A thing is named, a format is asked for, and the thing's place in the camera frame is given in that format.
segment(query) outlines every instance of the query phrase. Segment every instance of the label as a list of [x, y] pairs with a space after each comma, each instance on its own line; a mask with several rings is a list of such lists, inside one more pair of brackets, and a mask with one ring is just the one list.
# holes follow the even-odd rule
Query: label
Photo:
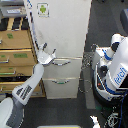
[[5, 55], [0, 55], [0, 57], [1, 57], [1, 58], [6, 58], [6, 56], [5, 56]]
[[12, 33], [8, 33], [7, 36], [8, 36], [9, 39], [13, 39]]
[[28, 58], [26, 53], [13, 54], [14, 58]]
[[116, 84], [117, 87], [120, 87], [122, 82], [124, 81], [128, 71], [123, 67], [122, 64], [119, 65], [117, 68], [114, 76], [113, 76], [113, 81]]
[[9, 14], [17, 14], [17, 13], [20, 13], [20, 9], [7, 10], [7, 12], [8, 12]]
[[9, 70], [13, 69], [13, 68], [8, 68]]

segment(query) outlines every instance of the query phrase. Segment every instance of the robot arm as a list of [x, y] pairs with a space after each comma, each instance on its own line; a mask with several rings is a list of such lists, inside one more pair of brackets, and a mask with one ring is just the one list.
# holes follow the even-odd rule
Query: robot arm
[[23, 105], [27, 104], [32, 92], [41, 80], [44, 73], [44, 67], [41, 64], [35, 65], [33, 70], [34, 74], [27, 81], [25, 81], [24, 84], [15, 87], [12, 91], [13, 97], [15, 97], [15, 99], [17, 99]]
[[44, 67], [51, 63], [54, 58], [56, 58], [55, 50], [53, 51], [53, 54], [49, 55], [48, 53], [44, 52], [44, 48], [47, 46], [47, 44], [43, 44], [39, 47], [39, 53], [38, 53], [38, 62], [39, 64], [36, 64], [33, 68], [33, 75], [25, 81], [24, 84], [17, 86], [12, 91], [12, 95], [15, 99], [17, 99], [21, 104], [26, 105], [30, 96], [32, 95], [32, 92], [34, 91], [35, 87], [41, 80], [43, 73], [44, 73]]

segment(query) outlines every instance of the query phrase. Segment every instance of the cable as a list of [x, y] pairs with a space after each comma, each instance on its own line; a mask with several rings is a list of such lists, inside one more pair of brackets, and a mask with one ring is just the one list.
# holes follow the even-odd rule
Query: cable
[[120, 125], [121, 125], [121, 121], [122, 121], [122, 107], [123, 107], [124, 98], [125, 98], [125, 96], [127, 94], [128, 94], [128, 90], [125, 91], [124, 97], [123, 97], [122, 102], [121, 102], [121, 116], [120, 116], [120, 122], [119, 122], [118, 128], [120, 128]]
[[84, 81], [89, 82], [89, 83], [91, 84], [91, 87], [89, 88], [89, 90], [83, 91], [83, 90], [81, 90], [80, 86], [79, 86], [78, 88], [79, 88], [79, 91], [80, 91], [80, 92], [82, 92], [82, 93], [88, 93], [88, 92], [92, 89], [92, 83], [91, 83], [91, 81], [89, 81], [89, 80], [84, 80]]

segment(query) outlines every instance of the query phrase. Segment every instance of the refrigerator door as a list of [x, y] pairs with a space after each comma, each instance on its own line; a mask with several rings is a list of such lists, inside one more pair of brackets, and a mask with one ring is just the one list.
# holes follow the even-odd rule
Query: refrigerator door
[[83, 56], [91, 0], [24, 0], [28, 17], [32, 13], [38, 45], [47, 43], [57, 57]]

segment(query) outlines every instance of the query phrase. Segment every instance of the sticker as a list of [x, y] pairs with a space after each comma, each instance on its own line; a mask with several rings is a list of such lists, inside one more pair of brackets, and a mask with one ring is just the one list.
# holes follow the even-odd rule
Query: sticker
[[12, 33], [8, 33], [7, 36], [8, 36], [9, 39], [13, 39]]
[[37, 10], [40, 17], [49, 17], [49, 5], [47, 3], [38, 3]]
[[9, 70], [13, 69], [13, 68], [8, 68]]
[[14, 58], [28, 58], [26, 53], [13, 54]]
[[6, 56], [5, 55], [0, 55], [1, 56], [1, 58], [5, 58]]

